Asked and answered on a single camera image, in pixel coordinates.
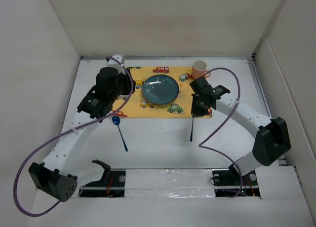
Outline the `pink and white cup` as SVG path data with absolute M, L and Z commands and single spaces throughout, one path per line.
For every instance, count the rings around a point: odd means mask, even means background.
M 202 60 L 194 61 L 192 64 L 192 77 L 197 79 L 201 76 L 210 77 L 210 73 L 207 73 L 207 64 Z

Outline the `yellow car-print cloth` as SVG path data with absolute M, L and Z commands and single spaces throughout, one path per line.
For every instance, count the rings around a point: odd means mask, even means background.
M 112 111 L 116 111 L 115 116 L 122 118 L 190 118 L 192 104 L 192 89 L 190 87 L 193 77 L 192 68 L 161 66 L 161 67 L 128 67 L 131 75 L 136 82 L 135 92 L 131 95 L 128 103 L 118 109 L 127 96 L 119 96 L 113 105 Z M 156 105 L 148 100 L 142 94 L 143 82 L 151 76 L 162 75 L 172 77 L 179 85 L 179 94 L 177 98 L 167 105 Z

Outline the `blue metal spoon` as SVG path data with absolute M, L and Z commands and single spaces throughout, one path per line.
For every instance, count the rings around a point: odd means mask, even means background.
M 126 142 L 125 142 L 125 140 L 124 140 L 124 138 L 123 138 L 121 129 L 120 129 L 120 127 L 119 127 L 119 125 L 120 125 L 120 117 L 119 117 L 119 116 L 113 116 L 113 117 L 112 117 L 112 122 L 113 122 L 114 125 L 117 126 L 118 131 L 119 131 L 119 134 L 120 134 L 120 137 L 121 137 L 121 140 L 122 140 L 122 143 L 123 143 L 123 146 L 124 146 L 124 149 L 125 149 L 126 152 L 128 152 L 128 147 L 127 147 L 127 145 L 126 145 Z

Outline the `blue metal fork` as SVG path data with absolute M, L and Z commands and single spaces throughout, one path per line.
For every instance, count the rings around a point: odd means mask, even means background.
M 193 141 L 194 119 L 195 119 L 195 117 L 194 117 L 194 116 L 192 116 L 191 133 L 190 133 L 190 142 L 192 142 L 192 141 Z

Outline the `dark teal ceramic plate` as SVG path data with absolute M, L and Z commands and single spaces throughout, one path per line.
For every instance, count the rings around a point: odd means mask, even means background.
M 165 74 L 153 75 L 144 81 L 142 94 L 144 98 L 154 105 L 167 105 L 179 95 L 177 81 Z

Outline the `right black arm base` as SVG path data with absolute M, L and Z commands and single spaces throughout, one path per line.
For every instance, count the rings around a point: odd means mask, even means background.
M 233 197 L 240 192 L 241 197 L 260 197 L 259 185 L 255 171 L 242 177 L 228 169 L 213 169 L 212 177 L 208 180 L 214 186 L 215 197 Z

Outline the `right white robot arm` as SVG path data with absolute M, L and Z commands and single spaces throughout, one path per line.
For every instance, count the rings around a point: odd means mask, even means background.
M 255 139 L 252 151 L 230 166 L 228 178 L 231 183 L 240 184 L 248 173 L 261 166 L 270 166 L 291 149 L 287 124 L 283 118 L 273 119 L 253 110 L 240 103 L 227 88 L 221 85 L 212 87 L 203 77 L 191 82 L 190 87 L 194 92 L 191 109 L 193 117 L 207 115 L 211 108 L 233 119 Z

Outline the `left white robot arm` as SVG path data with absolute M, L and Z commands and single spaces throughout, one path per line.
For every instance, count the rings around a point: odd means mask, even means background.
M 106 66 L 96 76 L 95 85 L 78 105 L 70 132 L 59 139 L 40 164 L 31 164 L 29 174 L 39 190 L 61 202 L 74 194 L 78 183 L 77 177 L 70 173 L 71 160 L 104 117 L 113 112 L 119 96 L 128 95 L 133 90 L 134 82 L 123 64 L 121 54 L 107 59 Z

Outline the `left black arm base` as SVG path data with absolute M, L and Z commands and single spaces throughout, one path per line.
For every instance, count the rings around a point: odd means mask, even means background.
M 100 165 L 103 168 L 103 174 L 96 181 L 81 186 L 79 197 L 125 197 L 126 170 L 112 170 L 110 165 L 97 159 L 92 163 Z

